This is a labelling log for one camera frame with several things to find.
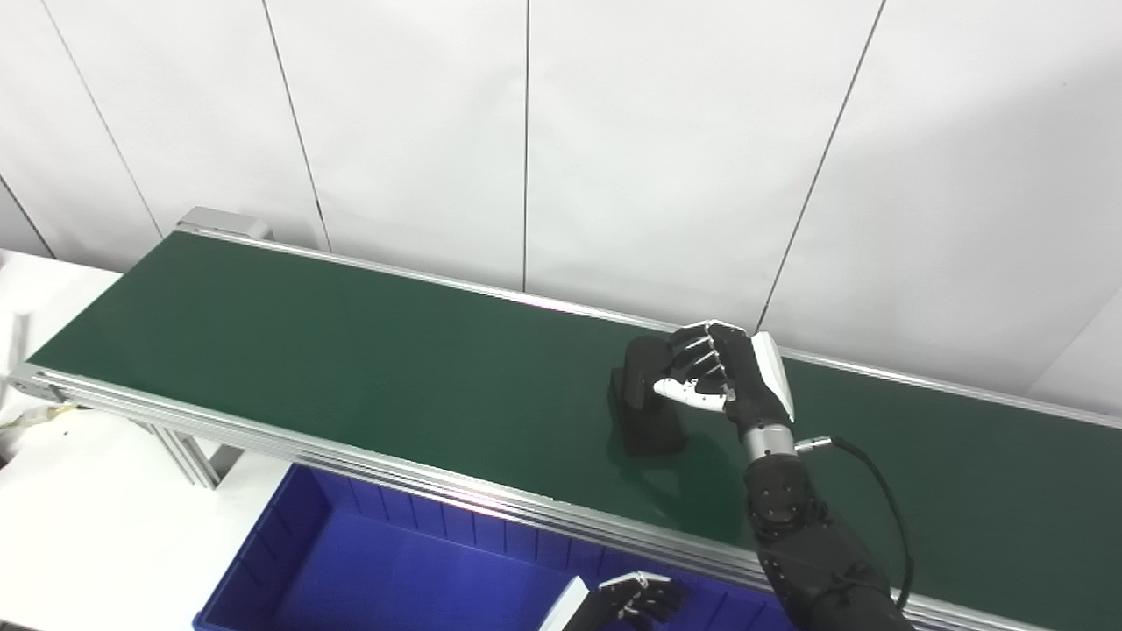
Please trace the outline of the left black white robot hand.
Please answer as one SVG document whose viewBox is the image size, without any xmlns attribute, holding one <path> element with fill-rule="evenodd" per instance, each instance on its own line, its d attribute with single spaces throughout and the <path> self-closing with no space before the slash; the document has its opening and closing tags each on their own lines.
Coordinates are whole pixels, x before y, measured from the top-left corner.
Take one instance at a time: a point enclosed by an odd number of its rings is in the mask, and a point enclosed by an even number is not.
<svg viewBox="0 0 1122 631">
<path fill-rule="evenodd" d="M 633 630 L 653 630 L 684 607 L 686 596 L 684 585 L 655 571 L 626 571 L 594 588 L 582 578 L 573 578 L 539 628 L 606 630 L 622 622 Z"/>
</svg>

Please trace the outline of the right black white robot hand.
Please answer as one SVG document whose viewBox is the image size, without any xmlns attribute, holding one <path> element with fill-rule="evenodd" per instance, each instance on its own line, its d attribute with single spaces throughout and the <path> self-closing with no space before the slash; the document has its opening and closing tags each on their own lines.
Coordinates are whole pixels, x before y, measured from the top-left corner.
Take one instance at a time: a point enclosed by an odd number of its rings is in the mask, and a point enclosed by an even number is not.
<svg viewBox="0 0 1122 631">
<path fill-rule="evenodd" d="M 671 368 L 653 383 L 653 393 L 721 413 L 741 431 L 794 423 L 785 367 L 769 332 L 749 335 L 725 321 L 705 320 L 674 331 L 670 345 Z"/>
</svg>

